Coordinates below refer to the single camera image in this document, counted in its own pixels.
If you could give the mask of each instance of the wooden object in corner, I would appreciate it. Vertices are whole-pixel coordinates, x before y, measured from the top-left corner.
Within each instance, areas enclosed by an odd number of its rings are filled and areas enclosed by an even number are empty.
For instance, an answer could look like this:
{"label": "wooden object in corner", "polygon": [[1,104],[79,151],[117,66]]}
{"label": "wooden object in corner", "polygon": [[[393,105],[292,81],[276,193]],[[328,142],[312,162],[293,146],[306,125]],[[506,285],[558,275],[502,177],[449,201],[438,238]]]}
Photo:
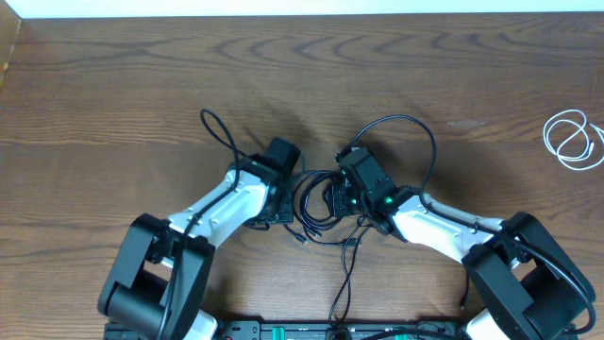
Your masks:
{"label": "wooden object in corner", "polygon": [[0,88],[10,62],[10,54],[21,26],[21,18],[15,14],[4,0],[0,0]]}

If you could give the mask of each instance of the wooden table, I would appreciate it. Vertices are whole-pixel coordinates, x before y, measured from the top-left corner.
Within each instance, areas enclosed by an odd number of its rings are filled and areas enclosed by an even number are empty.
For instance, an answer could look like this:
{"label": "wooden table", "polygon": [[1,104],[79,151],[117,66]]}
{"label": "wooden table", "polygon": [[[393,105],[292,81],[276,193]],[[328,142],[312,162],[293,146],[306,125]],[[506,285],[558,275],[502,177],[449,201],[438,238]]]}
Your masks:
{"label": "wooden table", "polygon": [[[570,108],[604,126],[603,52],[602,14],[25,22],[0,92],[0,338],[101,337],[96,300],[129,223],[188,207],[231,161],[202,107],[244,151],[284,137],[315,169],[335,168],[366,123],[411,114],[439,144],[435,197],[535,214],[602,297],[604,167],[562,167],[542,127]],[[418,127],[383,125],[363,142],[399,185],[419,183],[429,145]],[[352,319],[468,320],[482,308],[472,290],[459,310],[457,263],[374,231],[363,241]],[[240,229],[216,254],[204,305],[325,320],[343,279],[338,249]]]}

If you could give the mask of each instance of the white cable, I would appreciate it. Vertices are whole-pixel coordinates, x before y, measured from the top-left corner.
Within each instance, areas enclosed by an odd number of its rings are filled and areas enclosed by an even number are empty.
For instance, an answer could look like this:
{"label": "white cable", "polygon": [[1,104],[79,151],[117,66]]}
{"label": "white cable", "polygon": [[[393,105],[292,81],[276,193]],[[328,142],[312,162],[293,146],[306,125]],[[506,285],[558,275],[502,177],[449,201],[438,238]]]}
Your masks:
{"label": "white cable", "polygon": [[[578,113],[581,115],[581,117],[583,117],[583,123],[582,124],[578,124],[572,120],[568,120],[568,119],[559,119],[557,121],[555,121],[554,123],[550,124],[550,122],[554,119],[556,119],[557,117],[563,115],[563,114],[567,114],[567,113]],[[577,128],[577,131],[575,131],[573,134],[571,134],[568,138],[566,138],[564,140],[564,142],[562,142],[560,144],[560,146],[558,146],[558,148],[554,148],[551,145],[551,142],[549,141],[549,134],[551,133],[551,130],[558,124],[560,123],[567,123],[570,125],[573,125]],[[566,166],[567,168],[571,169],[571,170],[576,170],[576,171],[583,171],[583,170],[588,170],[591,169],[593,167],[596,167],[598,165],[600,165],[602,162],[604,162],[604,156],[602,157],[601,160],[599,160],[598,162],[592,164],[592,165],[588,165],[585,167],[575,167],[572,165],[569,165],[569,162],[583,162],[588,160],[591,156],[592,156],[592,151],[594,150],[594,142],[592,142],[589,139],[589,136],[587,135],[587,132],[585,131],[585,127],[589,124],[590,127],[592,127],[597,135],[600,137],[600,140],[602,141],[602,145],[604,145],[604,130],[595,126],[592,123],[589,123],[587,121],[587,116],[585,116],[585,113],[583,113],[580,110],[564,110],[556,115],[554,115],[553,117],[549,118],[547,120],[547,122],[545,122],[544,125],[544,143],[545,143],[545,147],[547,147],[547,150],[549,152],[551,152],[553,155],[555,155],[558,158],[558,161],[560,161],[560,163],[562,163],[562,165]],[[566,145],[566,143],[570,142],[573,138],[575,138],[578,134],[582,133],[583,137],[585,137],[585,149],[583,150],[583,152],[578,155],[578,156],[564,156],[562,154],[562,148]]]}

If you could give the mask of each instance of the white wall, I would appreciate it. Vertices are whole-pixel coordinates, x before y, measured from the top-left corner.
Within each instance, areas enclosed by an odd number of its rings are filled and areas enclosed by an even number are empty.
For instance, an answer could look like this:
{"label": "white wall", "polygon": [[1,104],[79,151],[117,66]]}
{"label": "white wall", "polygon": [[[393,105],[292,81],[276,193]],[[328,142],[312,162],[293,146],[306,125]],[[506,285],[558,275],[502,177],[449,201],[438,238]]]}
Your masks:
{"label": "white wall", "polygon": [[7,0],[24,19],[604,11],[604,0]]}

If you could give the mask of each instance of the coiled white cable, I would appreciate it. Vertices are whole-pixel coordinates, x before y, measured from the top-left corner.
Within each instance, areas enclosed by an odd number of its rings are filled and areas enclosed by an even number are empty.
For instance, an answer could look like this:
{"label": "coiled white cable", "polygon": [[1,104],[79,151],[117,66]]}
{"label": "coiled white cable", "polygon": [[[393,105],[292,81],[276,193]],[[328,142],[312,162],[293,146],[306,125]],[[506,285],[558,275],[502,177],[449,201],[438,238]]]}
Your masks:
{"label": "coiled white cable", "polygon": [[[574,122],[572,120],[569,119],[558,119],[555,122],[551,123],[553,120],[555,120],[556,118],[564,115],[564,114],[569,114],[569,113],[578,113],[580,114],[581,117],[583,117],[583,123],[582,124],[578,124],[577,122]],[[560,146],[558,146],[558,148],[554,148],[551,145],[551,142],[549,140],[549,135],[552,131],[552,129],[561,123],[567,123],[567,124],[571,124],[573,126],[575,126],[577,128],[577,131],[575,131],[573,134],[571,134],[568,138],[566,138],[564,140],[564,142],[562,142],[560,144]],[[594,150],[594,142],[591,141],[589,139],[589,136],[587,135],[587,132],[585,131],[585,127],[589,124],[590,127],[592,127],[597,135],[600,137],[600,140],[602,141],[602,145],[604,145],[604,130],[595,126],[592,123],[589,123],[587,121],[587,116],[585,115],[585,113],[583,113],[581,110],[564,110],[556,115],[554,115],[553,117],[549,118],[547,120],[547,122],[545,122],[544,125],[544,143],[545,143],[545,147],[547,147],[547,150],[549,150],[549,152],[551,152],[553,155],[555,155],[558,158],[558,161],[560,161],[560,163],[564,166],[566,166],[567,168],[571,169],[571,170],[575,170],[575,171],[583,171],[583,170],[589,170],[591,168],[594,168],[598,165],[600,165],[602,162],[604,162],[604,156],[602,157],[601,160],[599,160],[598,162],[591,164],[591,165],[587,165],[585,167],[575,167],[570,165],[569,163],[572,162],[583,162],[583,161],[587,161],[591,156],[592,156],[592,151]],[[578,156],[565,156],[562,154],[562,148],[570,141],[573,140],[573,138],[575,138],[577,135],[579,135],[580,133],[583,134],[583,137],[585,137],[585,149],[583,150],[583,152],[578,155]]]}

